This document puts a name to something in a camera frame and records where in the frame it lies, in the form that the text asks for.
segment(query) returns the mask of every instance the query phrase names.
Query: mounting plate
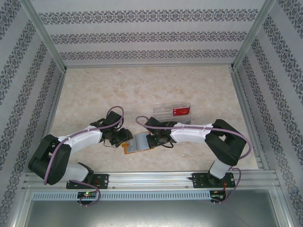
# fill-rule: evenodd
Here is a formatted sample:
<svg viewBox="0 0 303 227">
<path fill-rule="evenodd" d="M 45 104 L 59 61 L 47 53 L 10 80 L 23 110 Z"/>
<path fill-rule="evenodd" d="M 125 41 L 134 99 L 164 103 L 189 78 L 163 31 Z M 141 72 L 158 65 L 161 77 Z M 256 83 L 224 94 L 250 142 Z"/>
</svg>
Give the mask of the mounting plate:
<svg viewBox="0 0 303 227">
<path fill-rule="evenodd" d="M 193 173 L 192 174 L 194 188 L 218 188 L 223 187 L 223 183 L 226 183 L 226 188 L 234 188 L 236 186 L 233 173 L 226 173 L 221 179 L 218 185 L 212 185 L 207 180 L 207 173 Z"/>
<path fill-rule="evenodd" d="M 107 189 L 108 179 L 109 179 L 108 174 L 94 174 L 92 185 L 99 189 Z M 66 184 L 66 189 L 92 189 L 92 188 L 79 183 L 68 181 Z"/>
</svg>

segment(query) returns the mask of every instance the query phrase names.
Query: transparent container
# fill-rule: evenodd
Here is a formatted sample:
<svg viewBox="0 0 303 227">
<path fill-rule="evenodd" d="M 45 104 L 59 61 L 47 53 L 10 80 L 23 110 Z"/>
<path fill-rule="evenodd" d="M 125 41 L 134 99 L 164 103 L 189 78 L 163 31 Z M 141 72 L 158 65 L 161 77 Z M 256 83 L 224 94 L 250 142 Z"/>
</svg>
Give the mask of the transparent container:
<svg viewBox="0 0 303 227">
<path fill-rule="evenodd" d="M 191 106 L 189 102 L 155 105 L 153 113 L 154 118 L 159 122 L 191 123 Z"/>
</svg>

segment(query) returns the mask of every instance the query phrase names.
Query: wall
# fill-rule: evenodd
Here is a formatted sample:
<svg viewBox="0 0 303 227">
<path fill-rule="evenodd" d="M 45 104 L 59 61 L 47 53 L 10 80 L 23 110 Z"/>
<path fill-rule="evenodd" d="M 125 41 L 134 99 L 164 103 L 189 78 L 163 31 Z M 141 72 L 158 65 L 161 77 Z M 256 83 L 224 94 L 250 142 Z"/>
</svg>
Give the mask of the wall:
<svg viewBox="0 0 303 227">
<path fill-rule="evenodd" d="M 264 0 L 33 0 L 67 66 L 232 63 Z"/>
<path fill-rule="evenodd" d="M 295 226 L 303 226 L 303 1 L 278 0 L 238 73 Z"/>
<path fill-rule="evenodd" d="M 48 121 L 61 72 L 17 0 L 0 0 L 0 227 Z"/>
</svg>

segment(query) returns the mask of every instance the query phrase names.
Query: enclosure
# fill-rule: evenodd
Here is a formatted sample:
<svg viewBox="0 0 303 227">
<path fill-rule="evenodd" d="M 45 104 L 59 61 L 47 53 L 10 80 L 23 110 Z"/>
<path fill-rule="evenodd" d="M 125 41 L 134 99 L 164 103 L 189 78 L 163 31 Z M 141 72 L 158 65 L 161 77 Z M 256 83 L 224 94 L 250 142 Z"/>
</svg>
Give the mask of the enclosure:
<svg viewBox="0 0 303 227">
<path fill-rule="evenodd" d="M 302 0 L 0 4 L 1 226 L 303 226 Z M 69 161 L 108 174 L 87 208 L 76 202 L 86 190 L 44 185 L 27 167 L 45 135 L 112 106 L 134 135 L 147 131 L 137 116 L 184 102 L 192 125 L 224 119 L 252 143 L 222 205 L 189 179 L 216 159 L 206 144 L 82 149 Z"/>
</svg>

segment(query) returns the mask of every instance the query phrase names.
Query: beige floor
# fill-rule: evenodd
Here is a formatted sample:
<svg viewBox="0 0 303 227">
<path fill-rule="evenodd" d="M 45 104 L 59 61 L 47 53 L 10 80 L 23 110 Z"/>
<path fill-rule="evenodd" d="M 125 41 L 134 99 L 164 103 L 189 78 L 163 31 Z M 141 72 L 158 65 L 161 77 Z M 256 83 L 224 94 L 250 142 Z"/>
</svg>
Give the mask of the beige floor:
<svg viewBox="0 0 303 227">
<path fill-rule="evenodd" d="M 79 131 L 114 105 L 125 109 L 124 127 L 139 133 L 146 130 L 135 123 L 136 116 L 152 116 L 153 105 L 178 101 L 191 102 L 192 124 L 221 118 L 248 135 L 227 66 L 69 69 L 52 134 Z M 129 155 L 121 147 L 97 144 L 71 157 L 100 172 L 208 170 L 214 160 L 207 145 L 186 142 Z M 253 153 L 238 167 L 257 169 Z"/>
</svg>

